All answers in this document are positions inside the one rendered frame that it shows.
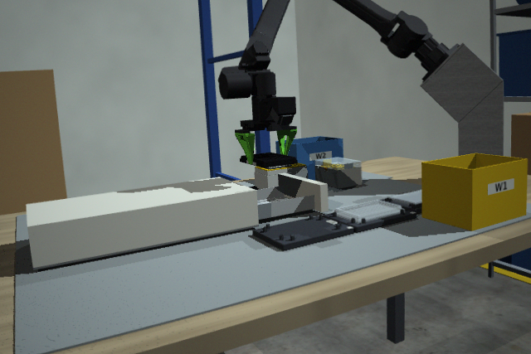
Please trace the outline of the blue open-top bin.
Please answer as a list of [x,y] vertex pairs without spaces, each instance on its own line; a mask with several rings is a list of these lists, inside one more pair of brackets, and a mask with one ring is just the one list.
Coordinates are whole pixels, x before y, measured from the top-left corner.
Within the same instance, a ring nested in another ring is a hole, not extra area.
[[294,139],[287,156],[295,157],[298,163],[305,164],[308,178],[315,180],[314,160],[324,158],[343,158],[343,139],[330,137],[311,137]]

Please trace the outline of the grey flat mat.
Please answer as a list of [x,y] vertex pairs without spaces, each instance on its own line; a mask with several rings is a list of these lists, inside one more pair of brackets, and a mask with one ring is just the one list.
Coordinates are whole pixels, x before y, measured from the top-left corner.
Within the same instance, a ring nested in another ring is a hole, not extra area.
[[259,226],[33,270],[27,214],[17,216],[15,354],[51,354],[331,279],[531,219],[465,230],[417,218],[281,250],[252,234],[266,224],[421,190],[362,171],[362,185],[328,186],[329,211],[300,211]]

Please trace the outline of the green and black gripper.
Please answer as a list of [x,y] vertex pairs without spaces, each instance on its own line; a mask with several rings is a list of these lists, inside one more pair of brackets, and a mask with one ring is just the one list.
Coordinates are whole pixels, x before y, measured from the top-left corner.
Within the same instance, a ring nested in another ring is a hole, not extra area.
[[[254,144],[255,144],[255,134],[250,133],[250,131],[276,131],[277,137],[280,146],[280,154],[288,155],[290,145],[292,144],[295,135],[297,133],[297,126],[289,125],[280,125],[276,124],[274,120],[265,120],[265,121],[254,121],[251,120],[242,120],[241,121],[242,129],[235,130],[235,136],[242,146],[248,163],[252,165],[254,158]],[[287,136],[285,143],[285,135]]]

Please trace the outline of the yellow open-top box labelled w1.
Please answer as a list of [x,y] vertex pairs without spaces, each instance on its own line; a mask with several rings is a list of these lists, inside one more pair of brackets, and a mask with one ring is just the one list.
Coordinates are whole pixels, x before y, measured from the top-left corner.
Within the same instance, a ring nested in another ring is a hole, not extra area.
[[525,216],[527,180],[527,158],[472,153],[422,162],[422,217],[473,231]]

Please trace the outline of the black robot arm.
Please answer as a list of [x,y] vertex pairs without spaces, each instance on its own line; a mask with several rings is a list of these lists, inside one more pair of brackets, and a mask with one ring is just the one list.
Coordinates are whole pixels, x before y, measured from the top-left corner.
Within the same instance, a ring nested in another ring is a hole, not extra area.
[[[289,1],[267,0],[239,65],[223,67],[218,78],[223,99],[266,95],[266,98],[251,99],[254,121],[274,120],[276,124],[289,125],[296,114],[295,97],[270,98],[276,95],[275,74],[266,70],[271,61],[270,52],[274,39]],[[389,12],[372,0],[333,1],[377,31],[381,36],[380,42],[385,44],[394,56],[404,59],[415,53],[414,56],[421,62],[421,66],[428,71],[422,80],[433,73],[458,48],[458,43],[451,49],[443,43],[439,44],[422,19],[404,11],[398,14]],[[392,29],[397,23],[400,26],[394,32]]]

